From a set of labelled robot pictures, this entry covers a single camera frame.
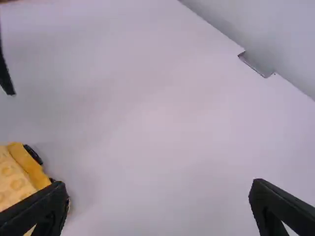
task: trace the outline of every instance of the white wall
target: white wall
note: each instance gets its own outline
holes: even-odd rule
[[[181,0],[261,63],[315,98],[315,2]]]
[[[257,236],[255,177],[315,204],[315,103],[178,1],[22,0],[0,19],[17,90],[0,141],[65,181],[63,236]]]

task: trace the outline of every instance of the yellow lego brick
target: yellow lego brick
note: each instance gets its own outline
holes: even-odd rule
[[[24,149],[22,143],[11,143],[7,146],[7,149],[15,161],[29,175],[36,189],[41,190],[51,184],[42,167]]]

